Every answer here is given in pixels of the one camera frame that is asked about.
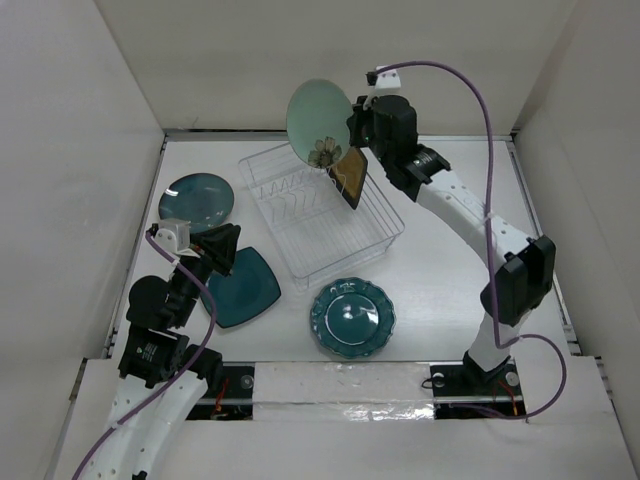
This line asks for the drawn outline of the round dark teal plate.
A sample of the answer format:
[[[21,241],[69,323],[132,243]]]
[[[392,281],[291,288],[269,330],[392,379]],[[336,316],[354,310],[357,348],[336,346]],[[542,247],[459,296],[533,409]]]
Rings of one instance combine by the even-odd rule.
[[[195,173],[175,180],[164,190],[158,214],[161,220],[187,221],[191,233],[201,233],[222,225],[234,203],[234,191],[225,179],[211,173]]]

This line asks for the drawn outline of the square teal plate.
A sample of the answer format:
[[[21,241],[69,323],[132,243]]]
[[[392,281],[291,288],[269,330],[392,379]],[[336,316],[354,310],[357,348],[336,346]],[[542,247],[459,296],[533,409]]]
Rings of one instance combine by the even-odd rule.
[[[206,286],[215,301],[216,325],[222,329],[251,321],[281,297],[274,272],[254,247],[239,250],[231,274],[214,273]]]

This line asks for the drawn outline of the square black amber plate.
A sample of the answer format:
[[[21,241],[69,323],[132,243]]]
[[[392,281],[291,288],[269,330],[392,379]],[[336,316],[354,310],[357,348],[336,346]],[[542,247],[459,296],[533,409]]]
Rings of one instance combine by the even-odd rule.
[[[356,210],[361,199],[368,170],[364,153],[351,147],[345,157],[328,169],[328,175],[347,205]]]

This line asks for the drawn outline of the light green floral plate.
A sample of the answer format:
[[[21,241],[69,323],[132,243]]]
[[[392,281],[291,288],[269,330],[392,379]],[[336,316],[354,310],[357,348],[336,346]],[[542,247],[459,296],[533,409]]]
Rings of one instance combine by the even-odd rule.
[[[292,95],[286,114],[289,144],[310,167],[328,169],[350,148],[347,119],[352,106],[340,87],[329,80],[313,79]]]

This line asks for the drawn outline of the scalloped teal plate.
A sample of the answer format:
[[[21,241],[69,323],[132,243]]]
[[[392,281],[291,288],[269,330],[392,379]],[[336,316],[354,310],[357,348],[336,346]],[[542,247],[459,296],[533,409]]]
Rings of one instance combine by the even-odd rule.
[[[345,359],[370,357],[382,350],[396,324],[394,304],[370,281],[348,277],[325,285],[309,313],[318,344]]]

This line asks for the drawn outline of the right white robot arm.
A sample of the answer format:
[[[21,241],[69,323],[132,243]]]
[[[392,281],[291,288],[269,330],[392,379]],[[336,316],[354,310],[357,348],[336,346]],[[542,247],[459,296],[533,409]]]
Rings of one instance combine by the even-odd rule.
[[[351,145],[369,148],[390,183],[448,225],[486,265],[490,281],[480,294],[485,314],[461,371],[467,389],[486,392],[497,383],[522,324],[551,290],[554,242],[488,212],[450,163],[419,143],[417,113],[407,99],[360,96],[347,125]]]

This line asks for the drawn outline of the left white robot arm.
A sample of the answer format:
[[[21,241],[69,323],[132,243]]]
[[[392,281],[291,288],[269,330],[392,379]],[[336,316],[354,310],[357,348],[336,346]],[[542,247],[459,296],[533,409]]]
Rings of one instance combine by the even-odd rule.
[[[152,479],[196,403],[225,389],[223,360],[207,344],[212,311],[198,344],[180,333],[214,273],[231,274],[241,228],[224,224],[193,233],[184,220],[161,220],[146,242],[173,268],[168,279],[144,276],[130,287],[129,323],[105,430],[76,468],[76,479]]]

